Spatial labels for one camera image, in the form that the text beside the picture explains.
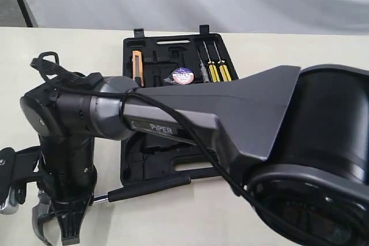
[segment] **black tool case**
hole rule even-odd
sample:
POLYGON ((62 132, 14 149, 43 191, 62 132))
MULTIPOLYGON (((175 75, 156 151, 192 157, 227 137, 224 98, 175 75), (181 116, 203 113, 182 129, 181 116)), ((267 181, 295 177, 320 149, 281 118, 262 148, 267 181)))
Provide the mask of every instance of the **black tool case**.
MULTIPOLYGON (((227 65, 232 80, 238 79, 222 37, 216 33, 209 33, 208 25, 200 25, 197 35, 182 36, 145 37, 143 29, 135 29, 134 37, 123 41, 123 75, 132 78, 133 51, 138 50, 142 53, 145 88, 172 85, 164 80, 180 67, 194 73, 192 84, 202 83, 204 80, 200 71, 199 54, 209 70, 209 58, 203 41, 208 47, 211 60, 217 64, 219 58, 213 42, 216 43, 221 60, 227 65)), ((154 135, 135 133, 130 139, 122 141, 121 182, 124 186, 152 183, 159 191, 160 187, 163 187, 162 184, 168 180, 174 187, 187 184, 191 179, 217 176, 218 173, 214 168, 175 170, 180 164, 206 161, 196 146, 154 135)))

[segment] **piper logo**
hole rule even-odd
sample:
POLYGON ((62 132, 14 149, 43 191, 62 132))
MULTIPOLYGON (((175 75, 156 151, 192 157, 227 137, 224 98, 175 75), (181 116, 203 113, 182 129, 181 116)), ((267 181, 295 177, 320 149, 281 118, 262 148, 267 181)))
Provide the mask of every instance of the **piper logo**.
POLYGON ((155 132, 158 132, 158 133, 173 135, 172 128, 169 128, 169 127, 166 127, 166 126, 150 123, 150 128, 151 128, 151 130, 153 130, 155 132))

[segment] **robotic arm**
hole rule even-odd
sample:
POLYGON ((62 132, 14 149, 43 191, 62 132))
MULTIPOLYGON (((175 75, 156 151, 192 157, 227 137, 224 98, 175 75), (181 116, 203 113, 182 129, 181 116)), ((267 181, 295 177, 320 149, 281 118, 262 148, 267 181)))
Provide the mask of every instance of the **robotic arm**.
POLYGON ((127 77, 66 71, 52 52, 31 65, 45 83, 21 107, 40 147, 0 152, 0 213, 14 213, 26 183, 36 181, 33 227, 45 244, 42 225, 54 216, 63 245, 71 245, 91 204, 190 182, 176 177, 94 198, 94 138, 124 140, 135 131, 199 145, 205 155, 213 150, 210 161, 234 193, 294 242, 369 242, 368 72, 279 66, 232 82, 141 89, 127 77), (43 59, 50 54, 56 64, 43 59))

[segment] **metal rod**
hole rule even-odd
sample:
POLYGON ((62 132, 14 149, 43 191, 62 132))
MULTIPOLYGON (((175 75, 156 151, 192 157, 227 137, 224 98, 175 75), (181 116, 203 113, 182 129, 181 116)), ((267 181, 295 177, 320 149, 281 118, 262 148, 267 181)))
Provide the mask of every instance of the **metal rod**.
POLYGON ((103 203, 107 203, 109 202, 109 199, 108 199, 108 195, 107 194, 104 194, 104 195, 100 195, 100 196, 97 196, 93 199, 93 202, 92 202, 92 205, 99 205, 99 204, 103 204, 103 203))

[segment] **white table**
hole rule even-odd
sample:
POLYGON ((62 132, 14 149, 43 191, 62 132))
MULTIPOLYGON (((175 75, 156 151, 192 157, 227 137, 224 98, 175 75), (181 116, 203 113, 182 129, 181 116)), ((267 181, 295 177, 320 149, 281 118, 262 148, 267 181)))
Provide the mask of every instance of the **white table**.
MULTIPOLYGON (((0 147, 37 145, 19 98, 41 84, 29 67, 43 51, 56 51, 69 70, 120 75, 122 41, 131 31, 0 28, 0 147)), ((147 36, 172 33, 147 32, 147 36)), ((222 34, 239 77, 277 65, 302 67, 340 63, 369 69, 369 36, 222 34)), ((96 195, 118 188, 120 143, 98 139, 96 195)), ((0 216, 0 245, 42 245, 32 231, 31 208, 37 189, 28 186, 26 204, 13 216, 0 216)), ((56 221, 46 236, 61 245, 56 221)), ((194 181, 112 204, 94 206, 81 229, 81 245, 294 245, 266 227, 252 208, 220 178, 194 181)))

